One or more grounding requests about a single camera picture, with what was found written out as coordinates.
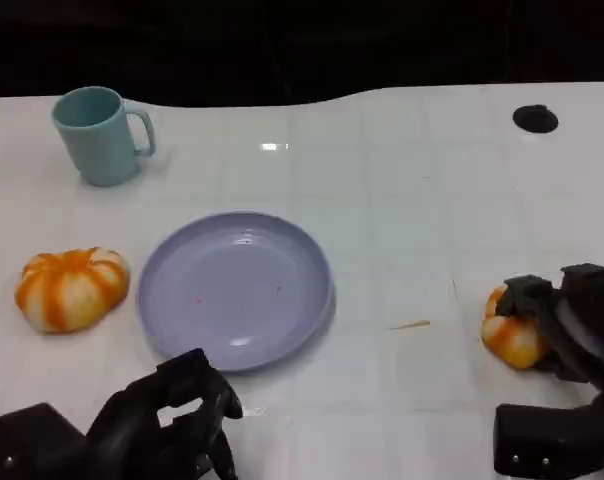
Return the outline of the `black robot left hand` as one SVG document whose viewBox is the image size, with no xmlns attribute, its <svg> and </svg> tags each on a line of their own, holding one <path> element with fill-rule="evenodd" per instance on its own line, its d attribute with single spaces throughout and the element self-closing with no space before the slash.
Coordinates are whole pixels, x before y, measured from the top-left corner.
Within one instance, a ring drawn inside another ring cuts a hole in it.
<svg viewBox="0 0 604 480">
<path fill-rule="evenodd" d="M 241 402 L 204 351 L 193 349 L 113 394 L 87 435 L 87 479 L 238 477 L 222 429 Z"/>
</svg>

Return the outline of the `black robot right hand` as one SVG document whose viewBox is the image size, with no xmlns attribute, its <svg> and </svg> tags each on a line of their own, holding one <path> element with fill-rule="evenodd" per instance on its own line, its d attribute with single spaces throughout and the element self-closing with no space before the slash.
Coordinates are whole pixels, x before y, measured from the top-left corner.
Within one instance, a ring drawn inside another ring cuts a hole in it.
<svg viewBox="0 0 604 480">
<path fill-rule="evenodd" d="M 507 279 L 497 313 L 534 320 L 550 346 L 535 369 L 589 383 L 604 395 L 604 266 L 582 263 L 561 271 L 558 288 L 531 274 Z"/>
</svg>

